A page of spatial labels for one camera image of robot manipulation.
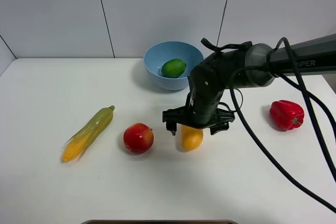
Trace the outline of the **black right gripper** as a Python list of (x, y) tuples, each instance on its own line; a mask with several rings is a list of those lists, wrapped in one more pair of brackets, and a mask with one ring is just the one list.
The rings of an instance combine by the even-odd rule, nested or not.
[(191, 91), (184, 106), (162, 112), (162, 121), (173, 136), (176, 135), (177, 124), (195, 129), (209, 128), (211, 135), (227, 131), (235, 116), (234, 112), (218, 108), (222, 96), (222, 91), (213, 97), (203, 97), (196, 91)]

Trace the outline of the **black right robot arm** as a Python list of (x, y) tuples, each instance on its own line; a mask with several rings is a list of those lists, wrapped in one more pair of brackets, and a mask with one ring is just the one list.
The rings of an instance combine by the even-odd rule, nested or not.
[(209, 128), (211, 135), (228, 130), (235, 116), (218, 105), (224, 91), (229, 89), (232, 74), (235, 89), (266, 87), (273, 82), (276, 71), (287, 76), (294, 74), (285, 48), (272, 49), (267, 44), (254, 45), (250, 41), (216, 47), (205, 38), (201, 43), (213, 53), (192, 69), (186, 104), (162, 113), (162, 121), (172, 134), (179, 124)]

